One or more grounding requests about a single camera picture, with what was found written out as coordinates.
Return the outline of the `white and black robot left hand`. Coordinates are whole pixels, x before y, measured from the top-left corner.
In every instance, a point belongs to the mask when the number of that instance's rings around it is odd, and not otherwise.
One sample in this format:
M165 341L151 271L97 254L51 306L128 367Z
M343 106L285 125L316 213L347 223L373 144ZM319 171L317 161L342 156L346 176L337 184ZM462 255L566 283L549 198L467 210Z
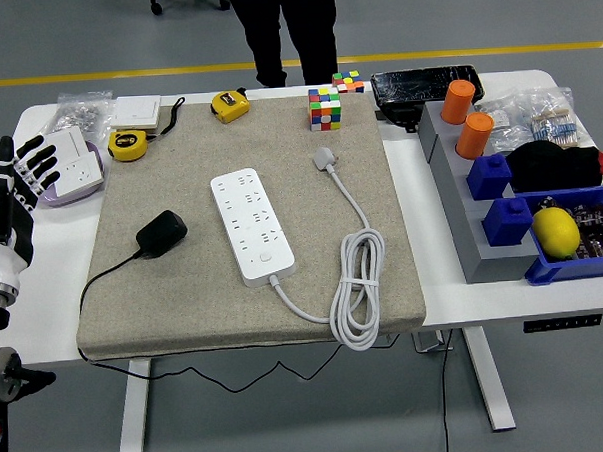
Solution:
M56 146L37 135L21 146L0 138L0 283L19 286L33 260L33 211L39 197L60 178Z

